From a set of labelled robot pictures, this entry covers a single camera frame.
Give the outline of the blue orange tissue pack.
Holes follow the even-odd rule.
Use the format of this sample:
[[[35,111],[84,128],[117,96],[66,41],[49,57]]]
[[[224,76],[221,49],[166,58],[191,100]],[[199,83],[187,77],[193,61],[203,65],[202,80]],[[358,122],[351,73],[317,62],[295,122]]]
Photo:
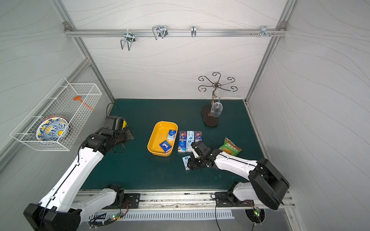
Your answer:
[[[186,140],[180,140],[178,142],[178,149],[177,149],[178,153],[185,153],[186,150],[187,150],[186,146],[187,146],[187,141]]]

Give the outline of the light blue anime tissue pack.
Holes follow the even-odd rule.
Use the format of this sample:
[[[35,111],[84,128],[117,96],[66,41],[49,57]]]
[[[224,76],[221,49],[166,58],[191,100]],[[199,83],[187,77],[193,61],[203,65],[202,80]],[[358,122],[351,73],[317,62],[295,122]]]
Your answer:
[[[191,159],[191,156],[182,157],[182,160],[183,160],[184,167],[185,167],[186,171],[190,170],[190,168],[188,167],[188,163],[189,163],[190,159]]]

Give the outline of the small metal hook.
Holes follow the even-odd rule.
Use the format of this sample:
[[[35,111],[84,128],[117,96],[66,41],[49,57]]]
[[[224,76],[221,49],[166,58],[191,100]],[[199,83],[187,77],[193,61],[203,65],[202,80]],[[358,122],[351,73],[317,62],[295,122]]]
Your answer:
[[[197,35],[197,29],[196,26],[191,26],[191,37],[195,38]]]

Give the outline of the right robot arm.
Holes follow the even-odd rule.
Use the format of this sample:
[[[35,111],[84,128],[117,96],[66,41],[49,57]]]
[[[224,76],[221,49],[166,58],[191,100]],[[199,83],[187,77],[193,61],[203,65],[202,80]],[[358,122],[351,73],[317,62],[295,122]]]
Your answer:
[[[189,157],[187,168],[215,168],[243,177],[247,182],[237,182],[228,190],[229,196],[238,202],[259,200],[269,209],[277,210],[290,184],[278,169],[266,158],[246,160],[227,154],[220,149],[197,157]]]

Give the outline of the dark purple tissue pack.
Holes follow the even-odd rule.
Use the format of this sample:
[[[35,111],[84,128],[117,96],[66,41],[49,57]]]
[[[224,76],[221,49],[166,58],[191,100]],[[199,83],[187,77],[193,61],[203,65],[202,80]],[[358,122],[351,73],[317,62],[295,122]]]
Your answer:
[[[202,131],[195,131],[195,142],[202,141],[203,140],[203,135]]]

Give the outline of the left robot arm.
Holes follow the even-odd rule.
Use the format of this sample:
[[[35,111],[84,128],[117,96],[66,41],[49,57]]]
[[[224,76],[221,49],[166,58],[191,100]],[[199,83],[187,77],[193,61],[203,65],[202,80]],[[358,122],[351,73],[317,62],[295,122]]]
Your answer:
[[[120,186],[109,185],[95,195],[74,203],[74,199],[96,165],[117,145],[132,138],[128,127],[101,128],[89,135],[57,184],[38,203],[29,204],[24,216],[35,231],[75,231],[97,211],[114,205],[129,207]]]

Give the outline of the yellow plastic storage box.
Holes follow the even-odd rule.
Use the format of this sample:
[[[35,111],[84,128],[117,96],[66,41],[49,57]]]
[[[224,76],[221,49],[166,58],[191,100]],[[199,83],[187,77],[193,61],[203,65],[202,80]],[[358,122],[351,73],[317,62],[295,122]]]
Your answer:
[[[173,139],[168,139],[170,131],[174,131]],[[160,121],[156,123],[152,134],[150,136],[147,149],[148,151],[159,157],[168,157],[172,154],[175,139],[178,132],[178,125],[174,122]],[[163,149],[161,144],[167,142],[169,145],[168,149]]]

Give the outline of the blue Tempo tissue pack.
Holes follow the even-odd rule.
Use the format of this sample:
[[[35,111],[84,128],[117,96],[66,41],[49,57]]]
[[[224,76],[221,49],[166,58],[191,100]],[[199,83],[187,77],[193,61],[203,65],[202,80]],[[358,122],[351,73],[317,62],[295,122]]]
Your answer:
[[[168,153],[172,149],[172,146],[168,143],[167,140],[165,140],[160,143],[160,148],[164,151],[164,153]]]

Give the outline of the clear wine glass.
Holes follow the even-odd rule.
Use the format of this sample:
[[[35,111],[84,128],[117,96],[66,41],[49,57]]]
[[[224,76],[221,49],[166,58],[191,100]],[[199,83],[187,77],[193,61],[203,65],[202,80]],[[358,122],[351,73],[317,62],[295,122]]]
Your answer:
[[[223,111],[223,105],[221,103],[221,98],[218,98],[217,101],[213,102],[210,110],[210,116],[220,117]]]

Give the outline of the blue yellow patterned plate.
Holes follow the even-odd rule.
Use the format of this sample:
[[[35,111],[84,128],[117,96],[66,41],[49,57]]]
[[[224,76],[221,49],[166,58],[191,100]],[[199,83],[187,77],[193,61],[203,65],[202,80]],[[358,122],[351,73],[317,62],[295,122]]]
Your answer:
[[[65,138],[70,130],[69,122],[61,116],[45,119],[36,130],[38,141],[59,141]]]

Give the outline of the blue white tissue pack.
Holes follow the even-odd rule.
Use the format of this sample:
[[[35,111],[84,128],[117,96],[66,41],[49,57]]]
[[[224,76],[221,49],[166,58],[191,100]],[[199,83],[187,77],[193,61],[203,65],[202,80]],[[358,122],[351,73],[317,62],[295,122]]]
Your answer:
[[[176,138],[177,130],[169,130],[168,135],[167,135],[167,140],[168,141],[174,141]]]

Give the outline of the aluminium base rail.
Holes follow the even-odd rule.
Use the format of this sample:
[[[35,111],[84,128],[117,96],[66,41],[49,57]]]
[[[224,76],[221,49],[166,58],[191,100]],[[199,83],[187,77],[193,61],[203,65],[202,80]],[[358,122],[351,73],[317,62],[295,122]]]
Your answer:
[[[80,202],[101,190],[80,190],[73,203]],[[212,194],[226,190],[125,190],[125,194],[139,193],[137,210],[191,210],[211,209],[215,206]],[[259,199],[252,199],[259,208],[268,208]],[[289,192],[285,194],[279,208],[296,208],[295,202]]]

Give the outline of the purple anime tissue pack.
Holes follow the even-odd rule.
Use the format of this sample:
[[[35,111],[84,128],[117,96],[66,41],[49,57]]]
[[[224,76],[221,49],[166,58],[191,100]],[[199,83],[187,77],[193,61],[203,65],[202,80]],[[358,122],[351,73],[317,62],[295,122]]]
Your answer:
[[[187,140],[187,131],[179,131],[179,140],[186,141]]]

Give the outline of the metal hook right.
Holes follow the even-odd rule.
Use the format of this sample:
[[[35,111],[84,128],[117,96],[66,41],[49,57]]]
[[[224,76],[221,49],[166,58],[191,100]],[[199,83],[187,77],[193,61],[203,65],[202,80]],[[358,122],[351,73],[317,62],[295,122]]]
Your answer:
[[[258,32],[258,33],[251,33],[252,36],[259,36],[260,38],[264,38],[264,37],[274,37],[276,36],[275,33],[269,33],[267,31],[267,27],[266,26],[262,26],[261,27],[261,30]]]

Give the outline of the metal double hook left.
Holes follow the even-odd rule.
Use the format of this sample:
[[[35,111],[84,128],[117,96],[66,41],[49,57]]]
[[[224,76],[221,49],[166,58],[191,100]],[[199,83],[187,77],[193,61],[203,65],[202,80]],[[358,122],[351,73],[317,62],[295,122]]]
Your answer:
[[[127,47],[128,51],[131,50],[132,44],[136,41],[135,35],[129,30],[123,35],[123,39],[120,40],[121,49]]]

